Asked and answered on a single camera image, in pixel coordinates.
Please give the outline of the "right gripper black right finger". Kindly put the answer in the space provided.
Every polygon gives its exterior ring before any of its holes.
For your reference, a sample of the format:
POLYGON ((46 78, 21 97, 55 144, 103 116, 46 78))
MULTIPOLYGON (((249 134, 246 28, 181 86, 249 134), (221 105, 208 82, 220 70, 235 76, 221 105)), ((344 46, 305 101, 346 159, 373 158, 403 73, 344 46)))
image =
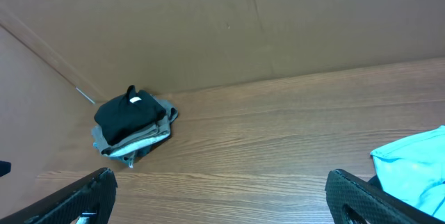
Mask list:
POLYGON ((332 170, 325 192, 335 224, 444 224, 385 193, 376 176, 366 182, 345 170, 332 170))

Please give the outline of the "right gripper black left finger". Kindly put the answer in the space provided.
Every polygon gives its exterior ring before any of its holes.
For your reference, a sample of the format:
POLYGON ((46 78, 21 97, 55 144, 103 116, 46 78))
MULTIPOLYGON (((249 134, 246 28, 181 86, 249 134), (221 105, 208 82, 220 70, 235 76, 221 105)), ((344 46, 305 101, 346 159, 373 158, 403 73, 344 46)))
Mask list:
POLYGON ((107 224, 118 183, 113 171, 100 168, 28 207, 1 219, 1 224, 107 224))

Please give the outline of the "black t-shirt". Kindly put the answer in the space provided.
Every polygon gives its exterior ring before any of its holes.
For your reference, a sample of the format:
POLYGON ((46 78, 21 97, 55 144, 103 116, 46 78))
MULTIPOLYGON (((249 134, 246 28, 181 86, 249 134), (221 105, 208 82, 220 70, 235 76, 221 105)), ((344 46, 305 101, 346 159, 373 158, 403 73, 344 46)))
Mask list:
POLYGON ((166 110, 146 91, 136 91, 131 85, 125 94, 101 105, 94 120, 102 128, 109 145, 116 145, 124 138, 143 129, 166 115, 166 110))

